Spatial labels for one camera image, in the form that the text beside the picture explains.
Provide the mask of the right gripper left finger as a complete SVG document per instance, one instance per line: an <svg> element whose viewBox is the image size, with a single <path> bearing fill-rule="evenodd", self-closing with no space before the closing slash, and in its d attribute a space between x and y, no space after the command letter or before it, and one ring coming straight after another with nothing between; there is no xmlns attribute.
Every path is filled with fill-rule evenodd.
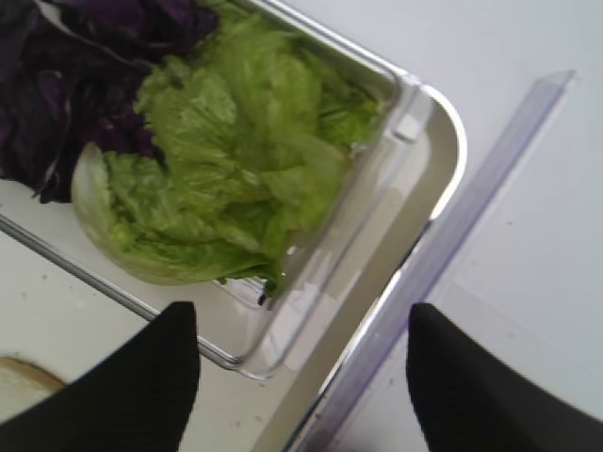
<svg viewBox="0 0 603 452"><path fill-rule="evenodd" d="M192 303L172 303L70 385L1 425L4 451L176 451L200 381Z"/></svg>

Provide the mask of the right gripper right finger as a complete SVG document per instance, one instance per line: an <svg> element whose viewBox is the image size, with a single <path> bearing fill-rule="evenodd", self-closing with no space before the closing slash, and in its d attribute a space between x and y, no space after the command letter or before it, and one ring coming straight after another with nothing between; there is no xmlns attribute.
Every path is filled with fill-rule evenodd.
<svg viewBox="0 0 603 452"><path fill-rule="evenodd" d="M434 306L408 323L406 379L431 451L599 451L602 423L525 379Z"/></svg>

